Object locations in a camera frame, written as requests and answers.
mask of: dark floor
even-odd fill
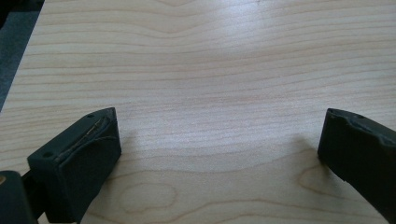
[[[0,111],[7,98],[43,2],[43,0],[23,1],[12,9],[6,23],[0,29]]]

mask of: screw hole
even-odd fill
[[[52,153],[52,152],[46,152],[46,153],[44,153],[44,155],[43,155],[44,158],[48,158],[48,157],[51,157],[51,156],[53,156],[53,153]]]

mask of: wood grain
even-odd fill
[[[395,56],[391,0],[47,0],[0,169],[115,106],[123,155],[84,224],[386,223],[316,148],[328,107],[396,128]]]

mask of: wooden table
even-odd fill
[[[0,169],[109,106],[123,154],[84,224],[386,223],[317,147],[328,107],[396,129],[396,2],[47,0]]]

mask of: black plastic part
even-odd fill
[[[108,108],[83,117],[29,156],[33,180],[46,191],[49,222],[79,223],[120,154],[116,111]]]
[[[396,223],[396,132],[364,116],[328,109],[318,156]]]
[[[0,172],[0,202],[0,223],[36,224],[17,172]]]
[[[37,183],[33,178],[32,171],[29,171],[22,177],[27,199],[32,209],[32,215],[35,219],[41,217],[46,207],[48,207],[48,198],[42,183]]]

